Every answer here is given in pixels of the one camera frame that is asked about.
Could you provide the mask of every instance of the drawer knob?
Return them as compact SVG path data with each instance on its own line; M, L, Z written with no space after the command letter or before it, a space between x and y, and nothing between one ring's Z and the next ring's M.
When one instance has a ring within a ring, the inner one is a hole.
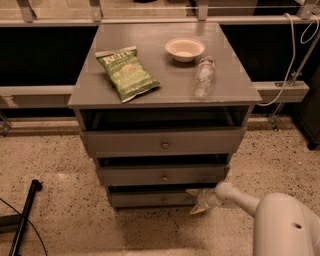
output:
M166 140L164 140L164 141L162 142L161 146L162 146L163 149L168 149L168 148L169 148L169 142L166 141Z

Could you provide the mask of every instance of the nightstand top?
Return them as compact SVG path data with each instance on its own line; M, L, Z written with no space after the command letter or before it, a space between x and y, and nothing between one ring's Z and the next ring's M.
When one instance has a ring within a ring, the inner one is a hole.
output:
M205 52L190 63L179 63L165 50L178 37L201 41ZM160 87L121 103L95 52L136 46L138 59ZM192 83L202 57L216 61L216 81L212 96L205 101L192 97ZM74 109L131 108L147 106L253 105L261 101L245 69L234 53L219 24L148 23L102 24L99 26L86 62L69 101Z

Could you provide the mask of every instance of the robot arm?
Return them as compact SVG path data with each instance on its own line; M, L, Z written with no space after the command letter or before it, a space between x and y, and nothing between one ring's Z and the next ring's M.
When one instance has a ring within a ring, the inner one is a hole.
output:
M187 192L197 198L191 214L213 207L240 207L252 216L254 256L320 255L319 217L289 195L273 193L258 199L228 182Z

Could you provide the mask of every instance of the cabinet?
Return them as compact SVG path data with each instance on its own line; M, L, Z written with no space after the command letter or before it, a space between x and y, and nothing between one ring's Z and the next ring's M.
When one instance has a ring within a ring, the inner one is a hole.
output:
M213 94L205 100L191 96L199 59L179 63L165 51L165 43L176 37L202 41L203 56L216 59ZM94 53L132 45L160 88L123 104ZM110 205L120 208L194 204L185 190L225 179L260 101L218 24L104 24L69 107Z

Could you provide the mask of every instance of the chip bag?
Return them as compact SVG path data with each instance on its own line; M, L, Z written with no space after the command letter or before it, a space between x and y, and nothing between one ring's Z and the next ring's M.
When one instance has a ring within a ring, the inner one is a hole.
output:
M115 85L122 103L160 84L141 65L135 46L95 55Z

